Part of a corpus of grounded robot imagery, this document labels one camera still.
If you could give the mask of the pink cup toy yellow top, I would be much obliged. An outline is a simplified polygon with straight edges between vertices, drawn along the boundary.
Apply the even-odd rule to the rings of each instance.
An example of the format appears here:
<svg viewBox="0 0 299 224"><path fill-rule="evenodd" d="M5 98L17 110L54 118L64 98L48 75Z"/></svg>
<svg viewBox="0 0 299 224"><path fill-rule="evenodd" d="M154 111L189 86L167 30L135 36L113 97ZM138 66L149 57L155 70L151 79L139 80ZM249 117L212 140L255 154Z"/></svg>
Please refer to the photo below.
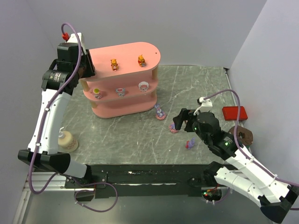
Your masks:
<svg viewBox="0 0 299 224"><path fill-rule="evenodd" d="M100 91L100 89L98 89L98 88L94 88L94 89L92 90L92 94L93 94L93 96L94 96L96 99L101 99L101 98L102 98L101 91Z"/></svg>

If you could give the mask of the orange bear toy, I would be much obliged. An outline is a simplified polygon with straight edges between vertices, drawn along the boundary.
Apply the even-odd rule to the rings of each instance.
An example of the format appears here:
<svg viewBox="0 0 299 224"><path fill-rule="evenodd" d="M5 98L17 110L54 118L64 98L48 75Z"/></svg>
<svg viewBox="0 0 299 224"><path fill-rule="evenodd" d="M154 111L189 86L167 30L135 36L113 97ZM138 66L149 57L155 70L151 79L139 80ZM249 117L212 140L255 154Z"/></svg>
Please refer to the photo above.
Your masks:
<svg viewBox="0 0 299 224"><path fill-rule="evenodd" d="M111 68L113 71L117 71L119 69L118 63L116 59L111 59Z"/></svg>
<svg viewBox="0 0 299 224"><path fill-rule="evenodd" d="M140 67L146 66L146 62L145 62L145 59L144 59L143 55L138 56L138 64L139 64Z"/></svg>

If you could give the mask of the small purple bunny toy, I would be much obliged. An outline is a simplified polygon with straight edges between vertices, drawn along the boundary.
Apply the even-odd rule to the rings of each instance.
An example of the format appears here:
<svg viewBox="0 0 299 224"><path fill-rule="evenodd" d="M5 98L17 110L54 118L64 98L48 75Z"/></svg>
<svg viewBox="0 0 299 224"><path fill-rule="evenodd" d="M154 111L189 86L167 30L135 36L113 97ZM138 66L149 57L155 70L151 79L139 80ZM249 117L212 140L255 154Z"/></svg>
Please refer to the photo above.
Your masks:
<svg viewBox="0 0 299 224"><path fill-rule="evenodd" d="M193 148L194 147L194 145L195 145L195 138L191 138L191 140L188 140L187 142L186 142L186 148L187 149L191 149L191 148Z"/></svg>

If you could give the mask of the pink cloud toy blue bows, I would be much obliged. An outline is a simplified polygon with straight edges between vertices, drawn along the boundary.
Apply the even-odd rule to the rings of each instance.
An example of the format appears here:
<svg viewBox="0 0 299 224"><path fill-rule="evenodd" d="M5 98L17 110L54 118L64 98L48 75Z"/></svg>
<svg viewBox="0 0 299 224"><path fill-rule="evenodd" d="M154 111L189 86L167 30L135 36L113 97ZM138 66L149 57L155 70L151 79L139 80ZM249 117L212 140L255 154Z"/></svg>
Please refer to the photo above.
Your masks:
<svg viewBox="0 0 299 224"><path fill-rule="evenodd" d="M116 88L115 92L118 95L118 97L124 97L126 94L126 89L125 88Z"/></svg>

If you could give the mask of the pink white frilly toy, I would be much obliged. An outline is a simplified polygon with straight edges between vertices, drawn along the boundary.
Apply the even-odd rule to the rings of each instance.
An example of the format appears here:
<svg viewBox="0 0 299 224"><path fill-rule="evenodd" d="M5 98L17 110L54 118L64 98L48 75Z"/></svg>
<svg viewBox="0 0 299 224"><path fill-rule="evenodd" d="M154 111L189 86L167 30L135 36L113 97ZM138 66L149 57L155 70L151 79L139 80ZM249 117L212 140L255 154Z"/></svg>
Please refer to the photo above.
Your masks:
<svg viewBox="0 0 299 224"><path fill-rule="evenodd" d="M141 92L146 92L149 88L149 83L148 82L145 82L145 81L142 81L138 84L138 88Z"/></svg>

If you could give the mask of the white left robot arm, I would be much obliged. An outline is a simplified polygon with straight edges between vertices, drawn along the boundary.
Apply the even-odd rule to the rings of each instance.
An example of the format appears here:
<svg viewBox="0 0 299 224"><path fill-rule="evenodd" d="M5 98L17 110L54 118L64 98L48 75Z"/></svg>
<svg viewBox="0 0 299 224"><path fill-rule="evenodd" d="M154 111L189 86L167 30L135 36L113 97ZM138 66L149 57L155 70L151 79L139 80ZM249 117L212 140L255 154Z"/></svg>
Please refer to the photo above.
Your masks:
<svg viewBox="0 0 299 224"><path fill-rule="evenodd" d="M58 150L58 136L67 104L81 78L92 77L95 69L89 50L83 44L64 42L57 47L57 59L44 73L42 103L33 137L18 159L34 168L52 171L89 182L89 165L75 162Z"/></svg>

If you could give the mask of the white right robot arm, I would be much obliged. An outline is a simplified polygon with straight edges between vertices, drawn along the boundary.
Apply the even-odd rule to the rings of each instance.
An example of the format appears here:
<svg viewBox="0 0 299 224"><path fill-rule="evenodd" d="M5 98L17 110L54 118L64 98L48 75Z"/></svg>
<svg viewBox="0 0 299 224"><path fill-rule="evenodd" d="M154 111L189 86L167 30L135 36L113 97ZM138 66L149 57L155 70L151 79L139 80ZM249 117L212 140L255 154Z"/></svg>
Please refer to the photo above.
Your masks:
<svg viewBox="0 0 299 224"><path fill-rule="evenodd" d="M206 172L213 181L246 196L268 219L282 223L299 196L298 186L280 181L244 145L238 147L233 135L221 130L213 113L183 108L173 118L173 122L176 130L180 130L183 122L186 122L186 132L196 133L213 154L244 175L240 176L223 165L212 162Z"/></svg>

